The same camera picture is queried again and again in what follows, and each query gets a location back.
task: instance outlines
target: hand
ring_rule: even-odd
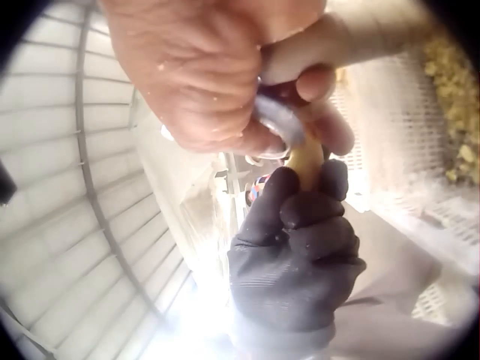
[[[359,239],[342,217],[347,167],[328,160],[321,175],[318,190],[299,192],[297,174],[277,169],[228,252],[236,309],[270,331],[332,327],[334,311],[365,269]]]
[[[101,0],[117,58],[148,105],[184,148],[257,155],[283,144],[251,120],[260,47],[318,20],[324,0]],[[306,101],[334,84],[310,69],[293,84]],[[335,153],[353,146],[338,114],[310,114]]]

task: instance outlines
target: metal ring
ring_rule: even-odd
[[[305,142],[305,129],[295,112],[287,105],[271,97],[257,94],[254,115],[259,122],[271,132],[278,135],[285,144],[285,150],[276,153],[263,153],[263,159],[282,159],[288,155],[293,146]]]

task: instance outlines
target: wrist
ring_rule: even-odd
[[[252,360],[324,360],[335,336],[332,323],[309,332],[277,331],[244,316],[232,305],[230,338],[238,351]]]

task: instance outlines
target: white plastic crate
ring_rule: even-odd
[[[351,191],[440,260],[479,273],[479,190],[444,176],[445,121],[421,51],[347,69],[347,86],[332,101],[357,142],[341,158]]]

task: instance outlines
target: dark object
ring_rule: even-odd
[[[232,240],[234,306],[264,329],[243,331],[239,317],[234,326],[242,334],[240,347],[255,352],[262,344],[258,351],[268,350],[275,359],[285,352],[296,359],[325,348],[334,335],[334,311],[365,269],[358,258],[359,239],[342,217],[347,166],[328,160],[321,171],[316,191],[299,192],[292,169],[275,170]]]
[[[17,186],[0,160],[0,206],[7,205],[16,191]]]

